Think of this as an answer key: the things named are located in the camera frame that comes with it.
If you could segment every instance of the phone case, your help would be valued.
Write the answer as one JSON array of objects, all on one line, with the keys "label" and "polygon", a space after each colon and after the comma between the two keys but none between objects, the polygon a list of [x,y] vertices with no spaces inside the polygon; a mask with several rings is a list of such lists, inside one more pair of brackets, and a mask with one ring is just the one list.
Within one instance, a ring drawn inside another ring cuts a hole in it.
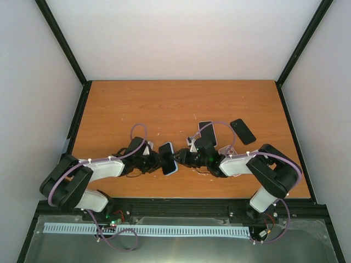
[{"label": "phone case", "polygon": [[[173,149],[172,143],[170,141],[168,141],[165,144],[170,144],[171,145],[171,151],[172,151],[172,153],[174,153],[174,149]],[[178,171],[178,164],[177,164],[177,162],[174,161],[174,164],[175,164],[175,170],[173,172],[169,173],[169,174],[165,174],[165,176],[169,176],[169,175],[174,174],[175,172]]]},{"label": "phone case", "polygon": [[[200,130],[200,123],[201,122],[198,122],[197,123],[197,130]],[[217,146],[217,136],[216,136],[216,132],[214,131],[214,126],[212,125],[212,127],[213,127],[213,134],[214,134],[214,139],[216,140],[216,144],[214,145],[214,147],[216,147]]]}]

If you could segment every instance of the gray metal surface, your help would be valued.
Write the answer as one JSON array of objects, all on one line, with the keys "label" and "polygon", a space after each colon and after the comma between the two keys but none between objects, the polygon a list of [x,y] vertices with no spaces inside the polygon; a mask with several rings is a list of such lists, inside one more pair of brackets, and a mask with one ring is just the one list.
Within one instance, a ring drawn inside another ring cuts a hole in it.
[{"label": "gray metal surface", "polygon": [[[319,220],[295,220],[286,236],[273,244],[252,245],[249,240],[235,238],[140,237],[138,248],[128,253],[97,243],[93,235],[42,234],[43,221],[38,223],[25,262],[337,262]],[[117,237],[111,243],[129,248],[134,237]]]}]

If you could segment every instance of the phone screen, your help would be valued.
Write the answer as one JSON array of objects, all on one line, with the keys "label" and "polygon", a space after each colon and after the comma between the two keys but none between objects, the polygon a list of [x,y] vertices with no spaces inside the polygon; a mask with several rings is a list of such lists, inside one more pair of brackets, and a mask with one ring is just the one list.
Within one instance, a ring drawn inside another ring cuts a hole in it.
[{"label": "phone screen", "polygon": [[[206,124],[209,124],[211,122],[199,122],[199,129],[201,129],[203,126],[205,126]],[[207,137],[211,143],[213,144],[213,146],[217,146],[217,139],[216,139],[216,135],[214,133],[214,128],[213,125],[209,125],[207,126],[205,129],[203,129],[201,132],[201,137]]]},{"label": "phone screen", "polygon": [[173,147],[170,142],[165,143],[164,145],[158,148],[158,153],[162,160],[162,172],[164,175],[173,174],[178,170],[177,163],[171,159],[173,152]]}]

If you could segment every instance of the black corner post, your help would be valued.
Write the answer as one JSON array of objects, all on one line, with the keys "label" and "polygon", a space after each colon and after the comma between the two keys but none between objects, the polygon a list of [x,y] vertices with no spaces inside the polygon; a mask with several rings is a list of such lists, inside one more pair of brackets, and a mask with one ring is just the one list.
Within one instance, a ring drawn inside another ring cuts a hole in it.
[{"label": "black corner post", "polygon": [[305,49],[308,41],[311,39],[314,31],[318,27],[320,21],[324,17],[325,13],[328,11],[333,0],[322,0],[320,5],[318,6],[317,11],[313,15],[311,22],[308,24],[304,34],[302,35],[300,41],[298,42],[294,52],[292,53],[289,61],[287,62],[283,72],[281,73],[279,79],[277,80],[277,87],[281,88],[290,74],[292,68],[294,67],[296,61],[300,57],[302,51]]},{"label": "black corner post", "polygon": [[35,0],[35,2],[37,3],[40,11],[42,12],[44,18],[46,19],[46,22],[48,23],[51,30],[53,31],[57,41],[59,42],[63,52],[65,53],[68,61],[70,62],[78,79],[80,80],[82,85],[85,86],[87,84],[87,79],[85,78],[81,68],[79,67],[79,64],[78,64],[75,56],[73,55],[73,52],[72,52],[70,46],[68,45],[64,35],[62,34],[61,29],[60,29],[59,25],[57,24],[55,17],[53,15],[53,13],[51,12],[47,2],[45,0]]}]

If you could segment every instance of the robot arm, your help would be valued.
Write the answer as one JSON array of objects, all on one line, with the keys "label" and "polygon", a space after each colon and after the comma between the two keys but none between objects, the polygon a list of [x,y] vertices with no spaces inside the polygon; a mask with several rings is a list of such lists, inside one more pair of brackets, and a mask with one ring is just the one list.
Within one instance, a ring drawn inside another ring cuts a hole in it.
[{"label": "robot arm", "polygon": [[[135,137],[127,148],[123,148],[124,155],[131,153],[140,146],[143,139]],[[94,163],[89,162],[75,169],[56,188],[52,196],[52,203],[62,211],[72,211],[75,208],[89,209],[95,212],[102,212],[108,205],[111,198],[99,191],[87,190],[90,182],[106,177],[118,177],[131,173],[138,168],[142,173],[150,173],[161,167],[160,159],[152,150],[153,144],[145,142],[144,145],[131,156],[124,159],[109,159]],[[121,157],[119,151],[115,157]],[[78,160],[72,155],[67,155],[59,162],[50,175],[40,186],[40,192],[49,197],[56,182],[74,165],[85,160]]]},{"label": "robot arm", "polygon": [[277,199],[285,198],[298,181],[298,173],[295,168],[277,158],[287,160],[296,167],[298,165],[272,145],[265,144],[250,154],[232,157],[218,153],[207,138],[192,141],[190,149],[194,149],[194,145],[196,152],[184,148],[176,152],[173,159],[187,167],[206,166],[212,175],[220,178],[238,174],[253,174],[262,185],[250,200],[250,206],[255,212],[263,213]]}]

